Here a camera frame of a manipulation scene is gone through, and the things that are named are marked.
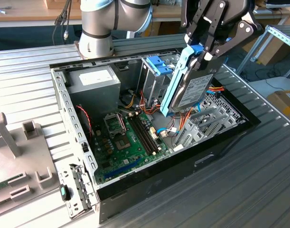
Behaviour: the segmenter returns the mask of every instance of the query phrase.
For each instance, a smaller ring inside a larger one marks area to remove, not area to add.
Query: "ram slot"
[[[145,127],[141,123],[138,117],[129,119],[129,123],[132,126],[134,132],[136,133],[138,139],[146,150],[148,156],[152,155],[153,152],[157,152],[158,148],[153,142]]]

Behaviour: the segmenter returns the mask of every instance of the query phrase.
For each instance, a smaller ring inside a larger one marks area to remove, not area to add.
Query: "hard drive label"
[[[210,74],[190,80],[189,85],[178,106],[182,107],[189,103],[196,102],[201,97],[203,89],[206,88],[212,76],[213,74]]]

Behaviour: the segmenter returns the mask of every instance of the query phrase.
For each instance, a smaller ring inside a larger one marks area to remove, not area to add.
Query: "metal rail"
[[[273,25],[273,26],[267,26],[265,33],[261,35],[253,47],[250,49],[244,60],[241,62],[240,66],[236,70],[236,73],[239,75],[243,71],[246,63],[251,60],[252,62],[255,62],[257,59],[256,57],[252,57],[255,53],[256,49],[261,45],[263,40],[266,38],[268,34],[272,34],[274,37],[282,40],[285,44],[290,46],[290,25]],[[266,49],[267,45],[263,45],[260,49],[260,52],[263,52]],[[284,77],[290,76],[290,70],[286,73]]]

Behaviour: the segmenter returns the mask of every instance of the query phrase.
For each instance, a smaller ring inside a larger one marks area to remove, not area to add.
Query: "green button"
[[[61,191],[61,194],[62,194],[62,195],[65,194],[65,188],[64,188],[64,187],[62,187],[60,191]]]

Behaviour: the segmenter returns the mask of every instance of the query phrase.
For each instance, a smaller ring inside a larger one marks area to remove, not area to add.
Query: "blue drive bracket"
[[[158,56],[147,57],[147,62],[152,67],[152,69],[160,75],[172,74],[172,69],[168,68],[163,60]]]
[[[172,98],[175,94],[175,91],[179,85],[179,82],[183,75],[187,72],[188,66],[187,62],[192,55],[199,55],[204,50],[202,45],[187,45],[186,48],[183,49],[177,66],[175,67],[174,75],[170,81],[169,87],[167,88],[165,97],[160,106],[160,111],[163,113],[165,117],[167,117],[169,113],[169,107],[172,102]]]

